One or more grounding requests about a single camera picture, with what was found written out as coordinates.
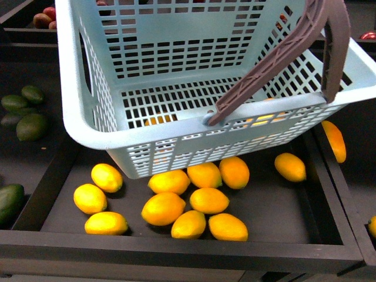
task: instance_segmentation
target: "shopping basket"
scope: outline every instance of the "shopping basket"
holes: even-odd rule
[[[343,0],[55,5],[66,130],[130,178],[282,145],[376,96]]]

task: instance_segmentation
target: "light blue plastic basket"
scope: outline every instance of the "light blue plastic basket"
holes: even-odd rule
[[[304,2],[56,0],[67,132],[135,179],[282,145],[376,97],[376,64],[351,40],[333,103],[320,93],[322,62],[305,51],[221,123],[205,125],[218,98],[294,29]]]

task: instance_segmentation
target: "black display bin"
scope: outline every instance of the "black display bin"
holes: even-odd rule
[[[346,106],[330,117],[342,131],[347,160],[338,164],[322,126],[314,128],[325,163],[335,183],[364,261],[346,277],[376,279],[376,239],[368,233],[368,221],[376,215],[376,99]]]
[[[73,191],[91,182],[93,165],[115,164],[106,152],[82,147],[65,132],[56,56],[44,53],[40,62],[32,55],[38,52],[35,46],[14,46],[25,53],[20,57],[7,56],[11,49],[3,47],[0,95],[20,93],[26,84],[39,86],[47,96],[40,110],[53,126],[45,138],[28,143],[0,129],[0,183],[20,183],[27,194],[17,219],[0,230],[1,272],[153,281],[184,277],[245,282],[261,276],[264,281],[298,281],[307,277],[303,273],[338,274],[363,261],[311,131],[289,144],[241,156],[251,171],[248,186],[240,191],[221,188],[230,198],[226,212],[249,228],[247,242],[217,241],[208,230],[199,240],[172,239],[170,227],[149,226],[140,216],[153,195],[149,178],[125,175],[124,188],[108,199],[109,209],[128,219],[130,231],[124,236],[85,234],[88,217],[75,207]],[[302,158],[306,181],[290,183],[277,173],[274,158],[282,152]],[[191,185],[185,200],[193,190]]]

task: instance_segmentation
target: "avocado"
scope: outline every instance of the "avocado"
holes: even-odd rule
[[[0,227],[12,220],[21,209],[25,189],[20,184],[9,184],[0,188]]]
[[[6,113],[5,116],[1,119],[0,124],[1,126],[16,130],[17,123],[23,118],[23,116],[17,113]]]
[[[38,87],[26,85],[21,89],[21,95],[31,104],[38,105],[45,101],[45,94]]]
[[[9,112],[25,108],[29,105],[25,97],[19,95],[6,95],[1,98],[1,105]]]
[[[14,113],[20,116],[26,116],[30,113],[38,113],[38,110],[37,108],[22,108],[22,109],[15,110]]]
[[[16,127],[20,141],[36,141],[44,137],[49,128],[48,118],[41,113],[30,113],[24,116]]]

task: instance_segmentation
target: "brown plastic handle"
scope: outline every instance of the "brown plastic handle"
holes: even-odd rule
[[[208,119],[208,124],[216,125],[254,95],[307,50],[323,28],[325,46],[321,91],[327,103],[331,103],[340,88],[350,41],[350,21],[343,0],[306,0],[296,28],[217,101],[217,113]]]

